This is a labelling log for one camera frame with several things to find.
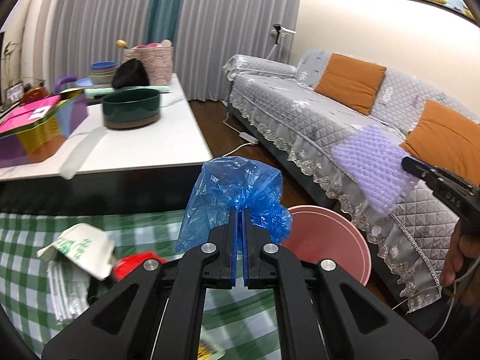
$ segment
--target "human hand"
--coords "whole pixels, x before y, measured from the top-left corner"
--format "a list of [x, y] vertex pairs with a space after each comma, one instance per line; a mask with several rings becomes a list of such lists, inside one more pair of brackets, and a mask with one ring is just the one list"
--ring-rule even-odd
[[[455, 280], [455, 275], [462, 269], [465, 257], [476, 260], [479, 256], [480, 239], [462, 235], [459, 220], [450, 239], [450, 248], [443, 265], [440, 284], [444, 287], [451, 286]], [[460, 300], [467, 306], [480, 304], [480, 269], [478, 267]]]

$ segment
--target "teal curtain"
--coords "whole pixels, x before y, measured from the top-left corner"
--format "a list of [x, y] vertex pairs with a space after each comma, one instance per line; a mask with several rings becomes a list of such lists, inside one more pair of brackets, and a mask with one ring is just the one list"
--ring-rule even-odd
[[175, 41], [182, 0], [151, 0], [147, 21], [146, 42]]

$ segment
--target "blue plastic bag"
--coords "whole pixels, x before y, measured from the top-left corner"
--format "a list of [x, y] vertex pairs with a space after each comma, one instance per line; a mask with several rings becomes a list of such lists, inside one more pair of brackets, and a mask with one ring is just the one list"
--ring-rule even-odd
[[288, 238], [290, 211], [280, 205], [283, 179], [278, 169], [243, 157], [205, 162], [188, 201], [176, 252], [208, 240], [210, 229], [229, 221], [230, 207], [249, 208], [250, 221], [270, 232], [272, 242]]

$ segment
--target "green checkered tablecloth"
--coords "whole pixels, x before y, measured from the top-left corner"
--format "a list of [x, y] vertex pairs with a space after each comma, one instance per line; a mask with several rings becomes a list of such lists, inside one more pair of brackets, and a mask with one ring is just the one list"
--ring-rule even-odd
[[[30, 216], [0, 213], [0, 303], [27, 345], [40, 356], [62, 326], [49, 295], [47, 263], [37, 250], [76, 223], [104, 229], [124, 257], [154, 251], [172, 260], [183, 211], [108, 216]], [[237, 286], [207, 290], [203, 327], [225, 349], [223, 360], [280, 359], [273, 292], [243, 287], [237, 261]]]

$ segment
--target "silver screw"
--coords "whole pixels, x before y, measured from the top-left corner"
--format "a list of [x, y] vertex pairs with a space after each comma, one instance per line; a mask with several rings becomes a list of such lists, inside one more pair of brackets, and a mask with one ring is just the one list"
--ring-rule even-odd
[[324, 271], [333, 271], [333, 269], [337, 268], [337, 264], [335, 264], [335, 261], [331, 259], [324, 259], [320, 263], [320, 266]]
[[148, 259], [143, 263], [143, 268], [147, 271], [154, 271], [158, 268], [158, 261], [156, 259]]
[[263, 251], [268, 254], [274, 254], [278, 252], [278, 246], [275, 244], [265, 244], [263, 245]]
[[211, 242], [207, 242], [203, 244], [200, 249], [202, 250], [203, 253], [213, 253], [217, 250], [217, 247], [215, 244]]

